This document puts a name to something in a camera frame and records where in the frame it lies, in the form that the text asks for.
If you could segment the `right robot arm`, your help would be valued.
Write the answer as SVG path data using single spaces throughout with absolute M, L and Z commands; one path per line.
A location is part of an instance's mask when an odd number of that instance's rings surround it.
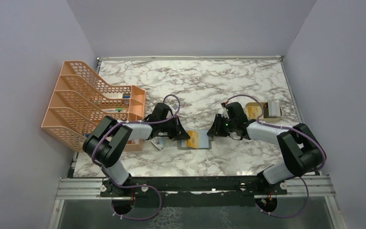
M 285 179 L 301 177 L 322 166 L 325 152 L 318 144 L 309 127 L 299 123 L 293 127 L 265 124 L 248 119 L 239 102 L 222 103 L 226 115 L 216 114 L 208 136 L 227 137 L 236 133 L 241 140 L 260 140 L 279 146 L 282 162 L 260 172 L 256 189 L 268 194 L 275 184 Z

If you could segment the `grey card holder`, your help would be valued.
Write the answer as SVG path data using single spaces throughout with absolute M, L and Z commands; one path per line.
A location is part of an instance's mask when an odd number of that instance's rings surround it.
M 212 148 L 212 138 L 207 135 L 207 130 L 187 130 L 190 139 L 180 140 L 177 144 L 181 150 L 206 150 Z

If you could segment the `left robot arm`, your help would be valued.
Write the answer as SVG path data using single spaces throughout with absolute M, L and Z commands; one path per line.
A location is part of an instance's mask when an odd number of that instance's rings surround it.
M 125 196 L 131 189 L 127 180 L 130 173 L 123 166 L 120 157 L 127 143 L 132 140 L 153 139 L 162 133 L 171 140 L 190 139 L 176 112 L 164 103 L 157 103 L 153 112 L 143 120 L 127 122 L 105 116 L 87 136 L 82 150 L 113 181 L 114 192 Z

